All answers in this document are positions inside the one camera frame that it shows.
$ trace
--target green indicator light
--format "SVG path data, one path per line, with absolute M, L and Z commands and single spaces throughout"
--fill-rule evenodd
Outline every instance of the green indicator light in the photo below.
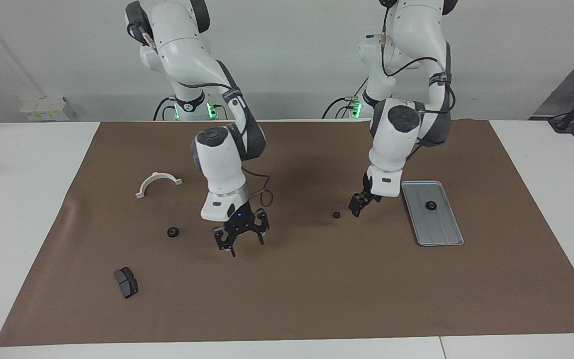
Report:
M 353 103 L 353 110 L 351 110 L 351 116 L 353 118 L 359 118 L 360 117 L 360 109 L 362 109 L 362 104 L 360 104 L 360 102 L 354 102 Z
M 214 105 L 210 104 L 209 102 L 207 103 L 207 112 L 209 112 L 209 118 L 216 118 L 217 116 L 217 112 L 216 109 L 214 108 Z

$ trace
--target white arch-shaped object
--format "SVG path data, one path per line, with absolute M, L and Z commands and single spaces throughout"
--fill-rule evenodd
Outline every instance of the white arch-shaped object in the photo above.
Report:
M 139 191 L 139 193 L 136 194 L 137 198 L 145 197 L 145 189 L 147 188 L 147 186 L 150 186 L 151 182 L 154 182 L 155 180 L 159 180 L 161 178 L 167 178 L 168 180 L 174 181 L 176 186 L 183 183 L 182 179 L 176 178 L 173 175 L 170 175 L 169 173 L 154 172 L 150 177 L 145 178 L 145 181 L 143 181 L 143 183 L 141 184 L 141 190 Z

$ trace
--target gray panel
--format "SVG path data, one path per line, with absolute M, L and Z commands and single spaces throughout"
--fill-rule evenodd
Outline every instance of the gray panel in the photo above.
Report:
M 451 205 L 440 182 L 405 181 L 402 188 L 415 236 L 420 245 L 464 244 Z M 430 201 L 437 205 L 434 210 L 428 209 L 427 203 Z

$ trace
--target brown table surface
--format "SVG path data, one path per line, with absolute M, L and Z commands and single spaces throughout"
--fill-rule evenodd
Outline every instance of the brown table surface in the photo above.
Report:
M 404 180 L 444 184 L 464 236 L 436 248 L 417 245 L 403 198 L 349 213 L 367 123 L 262 123 L 267 149 L 244 165 L 272 176 L 271 230 L 264 246 L 241 236 L 235 259 L 200 218 L 207 186 L 188 148 L 208 126 L 100 125 L 0 346 L 574 332 L 574 269 L 486 121 L 454 121 L 405 166 Z M 136 199 L 155 171 L 184 183 Z M 123 266 L 139 282 L 128 300 Z

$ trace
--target white robotic arm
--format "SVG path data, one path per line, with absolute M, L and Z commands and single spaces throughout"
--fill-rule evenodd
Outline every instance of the white robotic arm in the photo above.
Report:
M 440 20 L 457 0 L 380 0 L 387 7 L 383 33 L 368 35 L 360 57 L 369 69 L 363 100 L 374 107 L 369 124 L 373 147 L 363 177 L 363 190 L 353 195 L 349 209 L 354 216 L 371 200 L 397 197 L 406 158 L 413 146 L 433 147 L 446 141 L 455 96 L 451 91 L 451 58 L 442 36 Z M 429 102 L 392 98 L 394 75 L 405 68 L 426 69 Z
M 221 250 L 234 254 L 237 235 L 252 230 L 262 243 L 262 235 L 269 229 L 264 210 L 251 211 L 242 172 L 242 161 L 259 157 L 265 149 L 265 135 L 226 66 L 210 55 L 199 37 L 210 23 L 205 2 L 191 0 L 191 4 L 187 9 L 175 1 L 161 2 L 148 16 L 135 1 L 126 8 L 128 31 L 142 43 L 143 63 L 171 83 L 177 111 L 185 112 L 185 119 L 205 100 L 202 88 L 212 88 L 223 96 L 235 118 L 224 127 L 201 131 L 191 144 L 194 162 L 209 188 L 201 217 L 225 222 L 214 230 L 214 236 Z M 222 239 L 225 232 L 228 236 Z

